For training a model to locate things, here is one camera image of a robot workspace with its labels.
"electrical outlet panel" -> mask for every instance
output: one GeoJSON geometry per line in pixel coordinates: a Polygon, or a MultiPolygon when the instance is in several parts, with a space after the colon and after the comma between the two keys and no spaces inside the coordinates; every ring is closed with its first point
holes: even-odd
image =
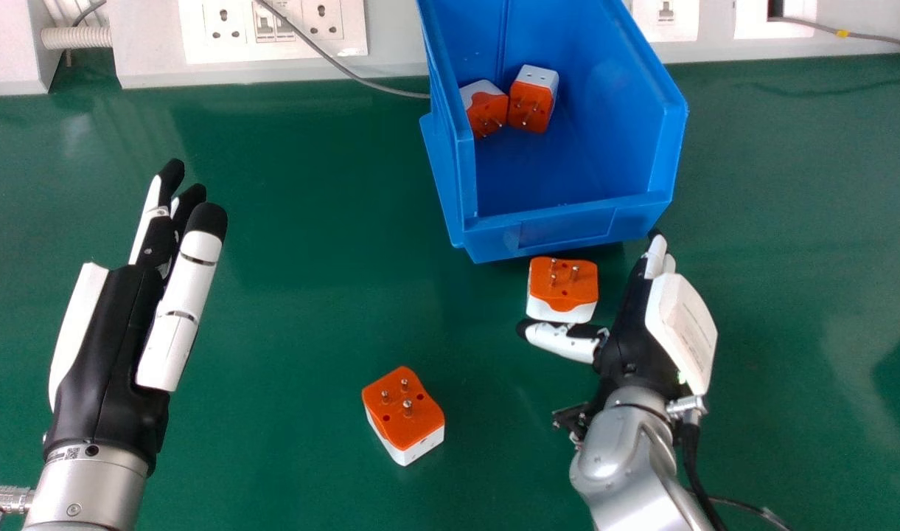
{"type": "MultiPolygon", "coordinates": [[[[366,56],[364,0],[270,0],[328,54],[366,56]]],[[[252,0],[178,0],[187,64],[317,58],[284,21],[252,0]]]]}
{"type": "MultiPolygon", "coordinates": [[[[813,37],[814,28],[785,21],[767,21],[775,0],[735,0],[735,39],[791,39],[813,37]]],[[[783,16],[817,20],[817,0],[783,0],[783,16]]]]}
{"type": "Polygon", "coordinates": [[[650,43],[699,37],[699,0],[629,0],[629,14],[650,43]]]}

